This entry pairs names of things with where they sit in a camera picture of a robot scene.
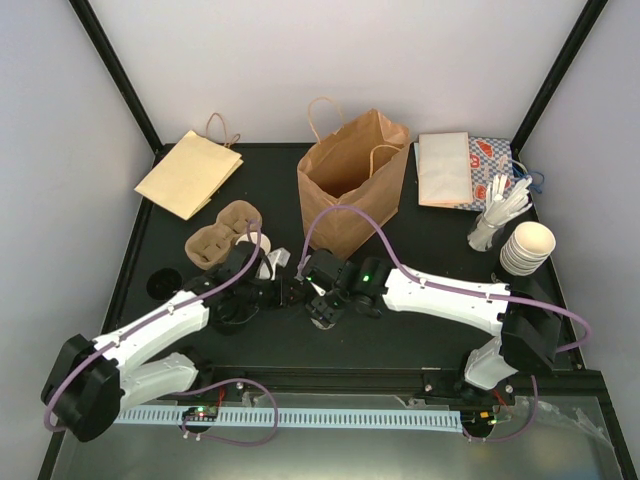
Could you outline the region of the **brown kraft paper bag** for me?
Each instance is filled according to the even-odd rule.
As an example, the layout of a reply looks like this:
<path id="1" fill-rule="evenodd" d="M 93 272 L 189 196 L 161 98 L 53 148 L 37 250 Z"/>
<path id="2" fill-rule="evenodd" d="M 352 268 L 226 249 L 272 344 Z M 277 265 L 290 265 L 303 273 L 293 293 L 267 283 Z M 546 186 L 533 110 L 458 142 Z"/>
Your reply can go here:
<path id="1" fill-rule="evenodd" d="M 377 109 L 344 122 L 297 165 L 303 229 L 309 247 L 349 258 L 397 212 L 410 147 L 409 129 Z"/>

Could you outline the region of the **white paper cup black print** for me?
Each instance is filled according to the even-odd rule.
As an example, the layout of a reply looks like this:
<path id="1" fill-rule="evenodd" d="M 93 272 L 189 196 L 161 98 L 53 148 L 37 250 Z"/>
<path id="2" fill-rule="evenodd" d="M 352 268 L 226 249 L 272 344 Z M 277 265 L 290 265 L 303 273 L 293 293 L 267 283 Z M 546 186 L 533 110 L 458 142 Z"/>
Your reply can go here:
<path id="1" fill-rule="evenodd" d="M 312 315 L 312 323 L 320 330 L 329 330 L 331 329 L 335 321 L 333 320 L 334 313 L 315 313 Z"/>

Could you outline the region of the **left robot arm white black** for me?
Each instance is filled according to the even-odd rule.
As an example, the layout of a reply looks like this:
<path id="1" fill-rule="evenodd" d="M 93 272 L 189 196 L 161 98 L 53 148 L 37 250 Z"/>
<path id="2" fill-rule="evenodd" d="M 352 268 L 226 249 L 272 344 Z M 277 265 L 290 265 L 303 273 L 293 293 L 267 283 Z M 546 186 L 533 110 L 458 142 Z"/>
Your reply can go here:
<path id="1" fill-rule="evenodd" d="M 290 253 L 249 241 L 234 246 L 223 263 L 187 282 L 163 305 L 131 324 L 92 340 L 78 334 L 61 347 L 41 393 L 46 426 L 81 442 L 104 433 L 119 414 L 168 394 L 207 397 L 215 376 L 206 360 L 186 348 L 158 353 L 211 327 L 239 332 L 261 311 L 290 304 L 294 295 L 278 275 Z"/>

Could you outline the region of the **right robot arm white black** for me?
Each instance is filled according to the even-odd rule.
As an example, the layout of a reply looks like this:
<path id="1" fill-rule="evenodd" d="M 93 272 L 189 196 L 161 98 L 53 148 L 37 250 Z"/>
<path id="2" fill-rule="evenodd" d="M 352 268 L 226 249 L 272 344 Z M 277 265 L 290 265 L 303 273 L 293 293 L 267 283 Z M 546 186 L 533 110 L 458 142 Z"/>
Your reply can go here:
<path id="1" fill-rule="evenodd" d="M 528 283 L 523 302 L 504 283 L 472 283 L 427 276 L 404 265 L 369 257 L 360 265 L 321 249 L 307 256 L 297 275 L 310 292 L 306 308 L 321 328 L 332 328 L 354 309 L 379 318 L 409 312 L 458 322 L 488 334 L 465 354 L 457 375 L 444 383 L 444 397 L 480 403 L 517 373 L 552 372 L 561 317 L 535 305 L 539 287 Z"/>

